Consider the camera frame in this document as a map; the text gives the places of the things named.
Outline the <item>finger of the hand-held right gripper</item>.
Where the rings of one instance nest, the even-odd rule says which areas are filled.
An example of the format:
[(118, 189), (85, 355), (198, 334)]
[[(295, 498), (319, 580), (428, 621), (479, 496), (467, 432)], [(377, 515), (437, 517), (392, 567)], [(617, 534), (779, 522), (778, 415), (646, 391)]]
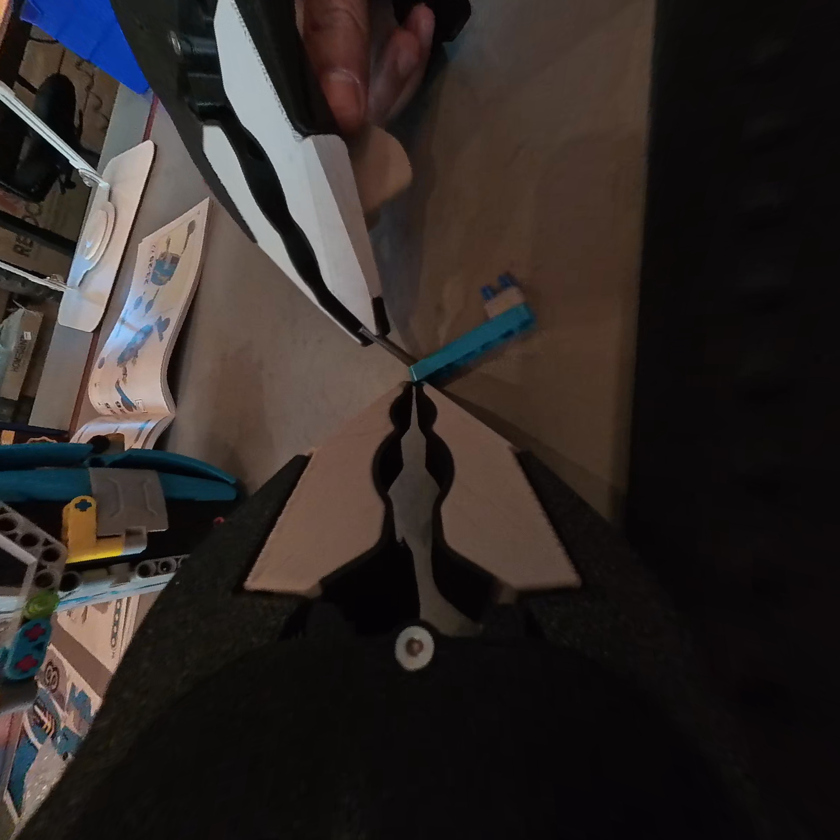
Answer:
[(331, 129), (294, 129), (291, 100), (278, 92), (279, 69), (268, 68), (256, 27), (234, 5), (213, 16), (223, 91), (235, 121), (225, 128), (249, 159), (271, 164), (291, 216), (306, 235), (328, 288), (368, 330), (391, 330), (382, 284), (364, 221), (347, 143)]
[(371, 345), (367, 327), (328, 288), (267, 158), (258, 154), (255, 160), (249, 159), (236, 148), (224, 126), (217, 123), (203, 128), (201, 151), (217, 182), (219, 200), (237, 217), (247, 236), (353, 341), (363, 347)]

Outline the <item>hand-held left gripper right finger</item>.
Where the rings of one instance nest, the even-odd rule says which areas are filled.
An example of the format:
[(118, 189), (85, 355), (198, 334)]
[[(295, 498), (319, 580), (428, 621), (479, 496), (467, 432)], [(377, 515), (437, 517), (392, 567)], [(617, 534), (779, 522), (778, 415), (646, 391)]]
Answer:
[(425, 466), (438, 489), (432, 572), (444, 599), (512, 603), (580, 588), (514, 445), (431, 385), (418, 385), (415, 396)]

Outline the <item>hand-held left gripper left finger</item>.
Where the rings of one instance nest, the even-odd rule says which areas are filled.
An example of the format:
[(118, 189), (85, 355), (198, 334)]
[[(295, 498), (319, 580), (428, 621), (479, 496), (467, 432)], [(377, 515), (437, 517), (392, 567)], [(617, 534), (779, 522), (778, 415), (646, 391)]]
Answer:
[(313, 449), (245, 581), (249, 592), (312, 596), (393, 530), (413, 386), (400, 383)]

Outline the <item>dark grey axle rod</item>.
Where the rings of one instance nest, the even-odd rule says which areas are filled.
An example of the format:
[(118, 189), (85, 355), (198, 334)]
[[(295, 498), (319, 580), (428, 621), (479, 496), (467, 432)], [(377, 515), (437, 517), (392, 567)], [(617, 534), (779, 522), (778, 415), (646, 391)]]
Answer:
[(411, 368), (417, 363), (417, 359), (387, 337), (376, 335), (367, 328), (362, 328), (360, 335), (398, 359), (406, 368)]

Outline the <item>teal short beam with pins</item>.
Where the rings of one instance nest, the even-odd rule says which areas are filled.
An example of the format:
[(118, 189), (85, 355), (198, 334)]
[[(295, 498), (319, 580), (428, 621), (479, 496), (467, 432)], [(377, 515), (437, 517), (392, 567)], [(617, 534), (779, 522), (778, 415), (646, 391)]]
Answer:
[(485, 320), (408, 369), (415, 385), (445, 382), (480, 360), (518, 340), (536, 326), (519, 280), (510, 272), (480, 289)]

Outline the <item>blue grey toy robot model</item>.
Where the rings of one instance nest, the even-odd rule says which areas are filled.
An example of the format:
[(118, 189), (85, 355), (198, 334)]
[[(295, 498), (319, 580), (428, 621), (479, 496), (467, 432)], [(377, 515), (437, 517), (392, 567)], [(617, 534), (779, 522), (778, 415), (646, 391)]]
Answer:
[(2, 445), (2, 715), (34, 702), (54, 614), (159, 591), (244, 497), (201, 460), (106, 437)]

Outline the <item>white desk lamp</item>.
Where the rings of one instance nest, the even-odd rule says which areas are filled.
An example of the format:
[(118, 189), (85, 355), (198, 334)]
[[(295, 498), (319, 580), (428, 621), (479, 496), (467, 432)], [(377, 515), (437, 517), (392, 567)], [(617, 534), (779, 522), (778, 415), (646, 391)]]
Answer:
[(133, 225), (149, 181), (155, 156), (152, 140), (144, 140), (113, 157), (99, 173), (74, 145), (28, 108), (5, 83), (2, 103), (47, 142), (62, 161), (91, 189), (87, 215), (65, 280), (17, 273), (62, 295), (58, 324), (79, 332), (93, 332), (109, 304), (112, 288), (128, 247)]

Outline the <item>person's right hand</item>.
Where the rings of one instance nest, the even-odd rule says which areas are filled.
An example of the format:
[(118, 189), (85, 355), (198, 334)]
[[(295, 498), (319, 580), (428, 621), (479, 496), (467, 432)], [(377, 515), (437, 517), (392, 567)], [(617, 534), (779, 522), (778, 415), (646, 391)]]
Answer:
[(412, 5), (401, 23), (391, 2), (302, 1), (296, 17), (342, 136), (385, 126), (421, 87), (436, 31), (435, 12), (426, 3)]

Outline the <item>blue storage bin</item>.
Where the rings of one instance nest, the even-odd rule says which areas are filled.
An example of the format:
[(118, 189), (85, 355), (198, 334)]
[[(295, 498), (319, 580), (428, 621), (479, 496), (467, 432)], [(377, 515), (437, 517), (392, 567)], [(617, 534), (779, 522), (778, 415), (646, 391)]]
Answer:
[(150, 90), (110, 1), (23, 1), (18, 15), (135, 93)]

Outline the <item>folded instruction booklet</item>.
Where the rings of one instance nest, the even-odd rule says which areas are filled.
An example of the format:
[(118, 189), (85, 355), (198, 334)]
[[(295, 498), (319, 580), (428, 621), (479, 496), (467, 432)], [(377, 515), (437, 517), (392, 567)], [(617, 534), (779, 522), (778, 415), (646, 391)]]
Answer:
[(141, 240), (129, 293), (87, 384), (94, 417), (71, 442), (151, 449), (175, 419), (167, 372), (201, 277), (211, 199)]

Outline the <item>open instruction sheet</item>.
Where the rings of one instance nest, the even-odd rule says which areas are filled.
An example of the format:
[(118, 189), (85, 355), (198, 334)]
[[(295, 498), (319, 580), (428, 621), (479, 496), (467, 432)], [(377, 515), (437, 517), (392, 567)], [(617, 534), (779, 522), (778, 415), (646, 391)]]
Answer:
[(155, 595), (132, 595), (55, 615), (53, 644), (82, 676), (105, 684), (119, 667)]

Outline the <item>sticker sheet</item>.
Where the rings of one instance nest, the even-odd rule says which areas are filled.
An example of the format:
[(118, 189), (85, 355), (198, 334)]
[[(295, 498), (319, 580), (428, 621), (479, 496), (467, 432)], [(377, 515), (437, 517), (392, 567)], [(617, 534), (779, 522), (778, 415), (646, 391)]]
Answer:
[(55, 786), (87, 737), (107, 687), (91, 683), (50, 645), (35, 697), (2, 715), (2, 838), (14, 838)]

